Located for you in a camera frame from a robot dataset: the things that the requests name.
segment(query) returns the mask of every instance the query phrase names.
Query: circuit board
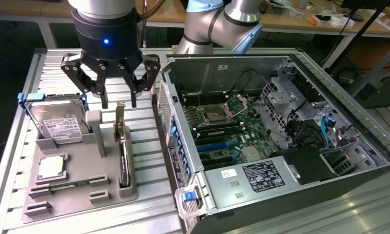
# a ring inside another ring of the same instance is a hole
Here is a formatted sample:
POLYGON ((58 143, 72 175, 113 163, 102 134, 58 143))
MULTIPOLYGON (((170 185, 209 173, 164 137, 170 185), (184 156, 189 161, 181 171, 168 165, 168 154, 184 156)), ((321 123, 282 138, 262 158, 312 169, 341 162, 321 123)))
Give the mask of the circuit board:
POLYGON ((240 98, 232 96, 226 102, 230 113, 225 111, 224 103, 184 107, 188 124, 192 128, 222 126, 222 124, 240 122, 244 124, 244 131, 237 134, 206 139, 197 139, 194 136, 194 143, 206 170, 265 159, 277 149, 270 136, 266 134, 266 128, 260 121, 253 102, 249 102, 246 97, 242 98, 245 98, 244 102, 241 102, 240 98), (208 147, 214 148, 214 146, 224 148, 205 150, 208 147), (254 148, 257 152, 246 155, 248 151, 244 149, 254 148))

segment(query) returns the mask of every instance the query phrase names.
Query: motherboard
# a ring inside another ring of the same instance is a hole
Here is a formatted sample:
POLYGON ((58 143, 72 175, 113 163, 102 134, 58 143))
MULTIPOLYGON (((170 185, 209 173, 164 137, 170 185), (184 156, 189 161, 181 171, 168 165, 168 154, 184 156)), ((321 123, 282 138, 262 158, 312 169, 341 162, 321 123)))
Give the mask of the motherboard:
POLYGON ((252 98, 224 95, 224 103, 184 106, 205 170, 262 160, 277 150, 252 98))

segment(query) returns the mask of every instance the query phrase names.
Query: hard drive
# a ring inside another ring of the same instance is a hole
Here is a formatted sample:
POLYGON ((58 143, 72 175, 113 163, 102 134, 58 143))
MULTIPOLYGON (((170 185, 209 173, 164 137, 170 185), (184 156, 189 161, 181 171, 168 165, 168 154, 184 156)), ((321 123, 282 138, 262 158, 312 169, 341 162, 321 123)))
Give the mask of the hard drive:
POLYGON ((41 137, 52 138, 56 144, 80 142, 82 134, 90 132, 85 123, 86 101, 80 95, 28 94, 24 107, 41 137))

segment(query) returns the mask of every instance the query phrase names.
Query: aluminum profile table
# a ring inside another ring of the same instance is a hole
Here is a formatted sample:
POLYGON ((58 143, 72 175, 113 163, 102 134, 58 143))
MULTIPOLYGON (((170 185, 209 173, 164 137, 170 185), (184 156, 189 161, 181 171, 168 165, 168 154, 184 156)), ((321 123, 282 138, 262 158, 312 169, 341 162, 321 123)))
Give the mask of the aluminum profile table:
MULTIPOLYGON (((65 53, 80 49, 53 49, 34 54, 24 93, 77 93, 78 89, 60 69, 65 53)), ((161 57, 165 66, 166 57, 161 57)), ((136 75, 144 74, 142 65, 136 75)), ((168 180, 164 154, 154 122, 150 93, 142 93, 132 109, 129 88, 121 78, 106 80, 109 108, 102 111, 101 128, 114 123, 117 101, 126 101, 125 123, 130 128, 138 199, 49 220, 24 224, 22 204, 26 196, 37 129, 18 107, 0 164, 0 233, 181 233, 181 224, 168 180)), ((98 98, 88 95, 90 110, 101 109, 98 98)))

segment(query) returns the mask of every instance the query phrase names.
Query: power supply label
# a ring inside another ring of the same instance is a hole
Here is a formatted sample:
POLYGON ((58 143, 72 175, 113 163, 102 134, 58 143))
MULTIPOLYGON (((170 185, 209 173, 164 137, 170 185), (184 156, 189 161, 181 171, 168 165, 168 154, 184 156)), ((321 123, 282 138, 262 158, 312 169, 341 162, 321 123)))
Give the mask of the power supply label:
POLYGON ((254 192, 258 193, 285 185, 272 161, 244 166, 242 169, 254 192))
POLYGON ((44 123, 53 140, 68 140, 82 137, 77 118, 46 119, 44 123))

